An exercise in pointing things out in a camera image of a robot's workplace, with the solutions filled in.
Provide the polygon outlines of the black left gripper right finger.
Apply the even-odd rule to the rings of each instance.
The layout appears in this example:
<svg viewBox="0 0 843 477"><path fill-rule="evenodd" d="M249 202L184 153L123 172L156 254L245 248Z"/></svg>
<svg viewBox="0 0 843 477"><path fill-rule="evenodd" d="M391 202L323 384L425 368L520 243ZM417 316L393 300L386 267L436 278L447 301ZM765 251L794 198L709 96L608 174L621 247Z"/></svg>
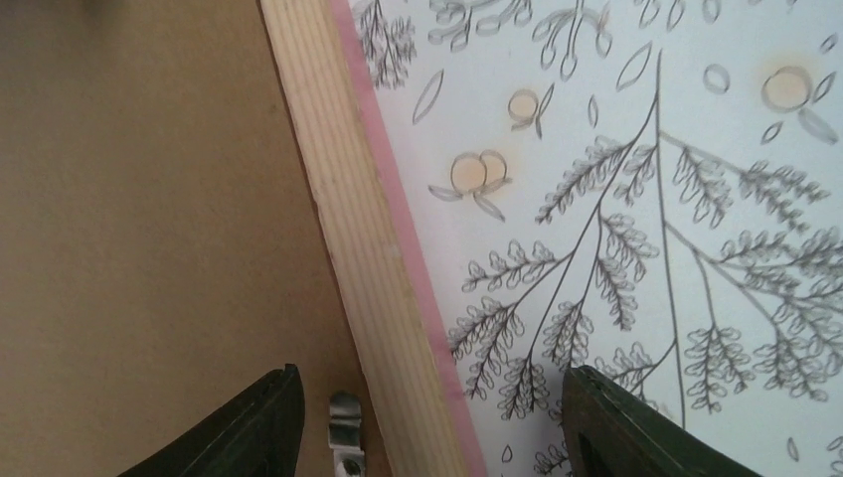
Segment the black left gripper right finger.
<svg viewBox="0 0 843 477"><path fill-rule="evenodd" d="M758 476L590 366L565 372L562 415L576 476Z"/></svg>

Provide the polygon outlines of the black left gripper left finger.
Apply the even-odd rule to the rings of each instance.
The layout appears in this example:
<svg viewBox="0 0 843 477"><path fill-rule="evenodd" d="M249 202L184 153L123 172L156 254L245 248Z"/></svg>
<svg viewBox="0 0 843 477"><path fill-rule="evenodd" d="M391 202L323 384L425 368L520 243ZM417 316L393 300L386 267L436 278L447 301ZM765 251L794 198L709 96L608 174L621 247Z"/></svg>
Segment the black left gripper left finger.
<svg viewBox="0 0 843 477"><path fill-rule="evenodd" d="M287 364L120 477L293 476L303 426L301 376Z"/></svg>

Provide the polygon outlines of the brown cardboard backing board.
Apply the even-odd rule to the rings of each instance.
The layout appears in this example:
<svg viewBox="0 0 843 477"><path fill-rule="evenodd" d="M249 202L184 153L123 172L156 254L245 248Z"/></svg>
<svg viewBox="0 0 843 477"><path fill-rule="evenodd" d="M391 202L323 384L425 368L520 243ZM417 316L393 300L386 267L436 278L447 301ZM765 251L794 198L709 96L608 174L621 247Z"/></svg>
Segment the brown cardboard backing board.
<svg viewBox="0 0 843 477"><path fill-rule="evenodd" d="M370 398L254 1L1 5L1 472L115 476L266 372Z"/></svg>

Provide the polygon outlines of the pink wooden picture frame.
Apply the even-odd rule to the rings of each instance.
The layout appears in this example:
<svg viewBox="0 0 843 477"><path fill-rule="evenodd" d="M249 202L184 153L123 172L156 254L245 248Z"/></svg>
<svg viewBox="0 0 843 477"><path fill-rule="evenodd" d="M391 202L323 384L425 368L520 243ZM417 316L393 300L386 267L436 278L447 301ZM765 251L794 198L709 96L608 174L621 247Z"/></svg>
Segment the pink wooden picture frame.
<svg viewBox="0 0 843 477"><path fill-rule="evenodd" d="M483 476L349 4L260 8L391 468Z"/></svg>

